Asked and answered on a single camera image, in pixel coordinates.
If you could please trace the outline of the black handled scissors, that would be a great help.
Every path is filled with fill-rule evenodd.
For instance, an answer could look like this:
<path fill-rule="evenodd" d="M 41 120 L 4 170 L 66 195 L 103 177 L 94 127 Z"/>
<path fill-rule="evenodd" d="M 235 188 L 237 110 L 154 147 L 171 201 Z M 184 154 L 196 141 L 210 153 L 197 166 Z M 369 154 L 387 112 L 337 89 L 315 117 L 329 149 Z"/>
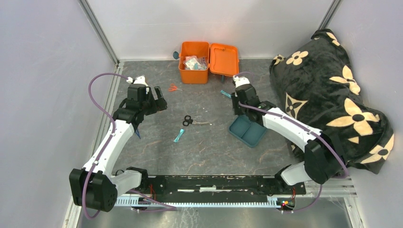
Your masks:
<path fill-rule="evenodd" d="M 187 127 L 187 126 L 189 126 L 189 125 L 191 125 L 191 124 L 196 124 L 196 125 L 206 125 L 206 124 L 208 124 L 208 125 L 211 125 L 210 122 L 198 122 L 198 121 L 193 120 L 190 115 L 186 115 L 186 116 L 184 117 L 184 120 L 183 120 L 183 122 L 182 122 L 182 125 L 185 126 L 185 127 Z"/>

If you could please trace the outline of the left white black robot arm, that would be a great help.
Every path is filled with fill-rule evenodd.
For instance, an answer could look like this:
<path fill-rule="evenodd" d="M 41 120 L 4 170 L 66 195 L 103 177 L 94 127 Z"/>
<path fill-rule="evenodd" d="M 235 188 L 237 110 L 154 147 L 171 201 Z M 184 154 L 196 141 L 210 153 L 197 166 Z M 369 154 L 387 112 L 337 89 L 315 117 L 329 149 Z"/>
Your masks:
<path fill-rule="evenodd" d="M 109 212 L 117 198 L 129 190 L 141 194 L 149 189 L 145 169 L 129 167 L 122 174 L 113 175 L 113 167 L 144 117 L 165 109 L 167 102 L 160 87 L 151 89 L 139 83 L 128 87 L 127 97 L 114 111 L 108 132 L 94 155 L 69 175 L 75 205 Z"/>

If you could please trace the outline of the teal plastic tray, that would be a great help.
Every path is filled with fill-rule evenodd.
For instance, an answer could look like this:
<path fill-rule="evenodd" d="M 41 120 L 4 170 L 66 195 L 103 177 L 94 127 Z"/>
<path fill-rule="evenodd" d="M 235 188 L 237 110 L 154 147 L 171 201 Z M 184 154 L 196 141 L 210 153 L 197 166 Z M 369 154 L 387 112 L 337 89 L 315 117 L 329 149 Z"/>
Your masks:
<path fill-rule="evenodd" d="M 230 124 L 228 131 L 248 147 L 254 148 L 265 135 L 267 128 L 250 121 L 245 115 L 240 115 Z"/>

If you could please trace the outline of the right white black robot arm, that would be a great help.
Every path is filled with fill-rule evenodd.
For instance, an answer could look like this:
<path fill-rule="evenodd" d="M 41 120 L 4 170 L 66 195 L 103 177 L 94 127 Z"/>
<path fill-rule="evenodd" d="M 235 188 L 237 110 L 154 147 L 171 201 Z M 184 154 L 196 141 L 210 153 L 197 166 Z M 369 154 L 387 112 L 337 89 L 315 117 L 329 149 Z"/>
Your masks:
<path fill-rule="evenodd" d="M 305 181 L 324 184 L 340 171 L 348 175 L 344 149 L 338 136 L 291 118 L 268 101 L 260 101 L 250 83 L 235 83 L 231 99 L 236 115 L 244 114 L 250 121 L 279 133 L 303 152 L 302 162 L 279 172 L 280 178 L 274 181 L 277 192 L 286 194 L 295 184 Z"/>

